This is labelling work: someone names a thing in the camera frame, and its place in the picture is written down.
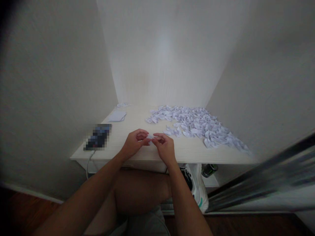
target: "sneaker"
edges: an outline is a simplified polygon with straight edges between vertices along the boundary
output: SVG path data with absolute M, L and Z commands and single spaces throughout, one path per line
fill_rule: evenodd
M 186 164 L 181 167 L 181 172 L 186 180 L 189 189 L 196 200 L 198 207 L 204 214 L 208 209 L 209 201 L 201 175 L 201 164 Z

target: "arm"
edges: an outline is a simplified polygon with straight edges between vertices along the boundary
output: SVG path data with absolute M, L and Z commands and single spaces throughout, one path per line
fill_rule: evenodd
M 143 145 L 149 145 L 148 134 L 142 129 L 131 132 L 121 151 L 62 204 L 34 235 L 81 236 L 107 198 L 122 164 Z
M 179 235 L 213 235 L 178 167 L 173 139 L 161 133 L 154 136 L 158 137 L 152 142 L 169 171 Z

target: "green can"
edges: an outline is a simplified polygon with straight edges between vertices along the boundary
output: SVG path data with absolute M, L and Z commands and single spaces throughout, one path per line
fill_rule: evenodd
M 218 166 L 216 164 L 203 164 L 201 174 L 205 178 L 208 178 L 210 175 L 212 175 L 217 170 L 218 170 Z

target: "cable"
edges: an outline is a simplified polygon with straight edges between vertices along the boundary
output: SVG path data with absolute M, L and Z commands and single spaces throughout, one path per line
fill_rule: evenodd
M 96 151 L 92 151 L 92 154 L 91 154 L 91 156 L 89 157 L 88 162 L 87 162 L 87 164 L 86 164 L 86 179 L 89 179 L 89 170 L 88 170 L 88 168 L 89 168 L 89 162 L 90 162 L 90 160 L 91 160 L 91 158 L 92 158 L 92 156 L 94 155 L 95 152 L 96 152 Z

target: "wooden floor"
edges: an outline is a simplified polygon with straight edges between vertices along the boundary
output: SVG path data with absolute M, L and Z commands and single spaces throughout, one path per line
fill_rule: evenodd
M 8 192 L 12 227 L 21 235 L 30 235 L 59 204 L 30 195 Z M 294 214 L 207 216 L 214 236 L 217 235 L 313 235 Z M 165 217 L 172 236 L 177 235 L 175 218 Z

